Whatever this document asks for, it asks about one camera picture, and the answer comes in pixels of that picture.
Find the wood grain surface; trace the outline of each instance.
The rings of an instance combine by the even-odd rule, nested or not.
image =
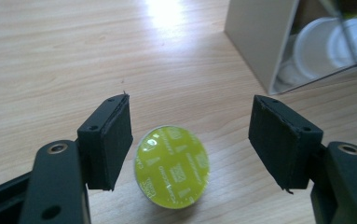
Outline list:
[[[314,223],[312,184],[282,191],[248,140],[254,94],[266,93],[224,33],[227,6],[0,1],[0,184],[125,91],[134,142],[116,190],[89,192],[93,223]],[[322,128],[325,144],[357,145],[357,79],[274,97]],[[133,173],[139,140],[167,124],[195,133],[211,163],[205,193],[182,210],[153,205]]]

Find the yellow-green coffee capsule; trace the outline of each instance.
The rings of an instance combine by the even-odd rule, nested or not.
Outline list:
[[[208,184],[210,165],[200,140],[188,130],[163,126],[140,142],[135,177],[153,203],[179,209],[199,199]]]

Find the wooden table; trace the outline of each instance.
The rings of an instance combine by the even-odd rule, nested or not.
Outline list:
[[[254,94],[266,93],[224,33],[227,5],[0,1],[0,184],[125,91],[134,142],[116,190],[89,193],[93,223],[313,223],[311,184],[282,191],[248,140]],[[275,98],[322,128],[325,144],[357,145],[357,79]],[[166,124],[195,133],[211,162],[204,195],[183,210],[153,205],[133,173],[139,139]]]

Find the black plastic part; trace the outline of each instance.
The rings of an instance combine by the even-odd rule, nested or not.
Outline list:
[[[305,189],[310,153],[318,150],[323,131],[285,104],[256,95],[249,139],[282,189]]]
[[[332,142],[322,159],[328,182],[314,178],[311,193],[317,223],[357,223],[357,146]]]
[[[105,100],[77,134],[88,188],[113,190],[132,143],[129,95]]]
[[[76,143],[53,142],[38,150],[20,223],[90,223],[89,202]]]
[[[0,223],[18,223],[30,173],[0,185]]]

